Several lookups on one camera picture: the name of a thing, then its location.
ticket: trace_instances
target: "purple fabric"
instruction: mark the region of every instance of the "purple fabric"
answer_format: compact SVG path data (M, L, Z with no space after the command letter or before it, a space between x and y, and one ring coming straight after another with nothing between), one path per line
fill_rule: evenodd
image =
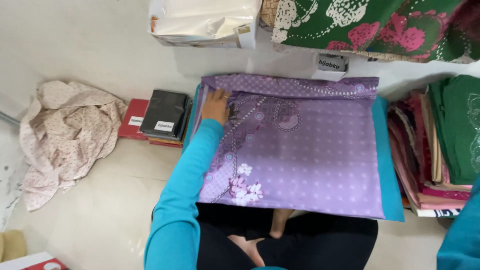
M202 78L231 91L200 202L384 219L371 106L378 78L339 82L232 74Z

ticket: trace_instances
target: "pink dotted fabric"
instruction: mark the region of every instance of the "pink dotted fabric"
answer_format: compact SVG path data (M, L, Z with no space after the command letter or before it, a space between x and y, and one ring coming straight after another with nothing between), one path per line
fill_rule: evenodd
M44 206L56 191L85 177L110 154L127 106L80 83L43 84L20 123L20 144L31 165L24 179L27 209Z

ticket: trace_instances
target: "green fabric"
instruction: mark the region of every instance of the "green fabric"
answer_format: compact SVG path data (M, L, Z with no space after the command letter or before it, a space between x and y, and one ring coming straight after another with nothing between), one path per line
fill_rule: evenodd
M427 60L480 58L480 45L449 23L462 0L280 0L272 40Z
M480 79L460 75L429 85L440 148L453 184L473 184L480 172Z

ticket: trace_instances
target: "tiled floor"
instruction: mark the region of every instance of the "tiled floor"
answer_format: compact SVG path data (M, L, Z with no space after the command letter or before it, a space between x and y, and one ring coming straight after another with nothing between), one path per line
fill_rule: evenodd
M23 230L29 254L48 251L71 269L142 269L150 213L179 157L176 148L121 139L76 187L40 210L27 213L20 201L7 229ZM405 223L379 221L366 269L435 269L446 229L405 215Z

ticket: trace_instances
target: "black packaged hijab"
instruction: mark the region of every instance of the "black packaged hijab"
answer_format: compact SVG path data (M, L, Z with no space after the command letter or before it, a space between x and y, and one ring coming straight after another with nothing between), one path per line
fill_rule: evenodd
M187 117L189 98L185 94L153 90L140 131L180 140Z

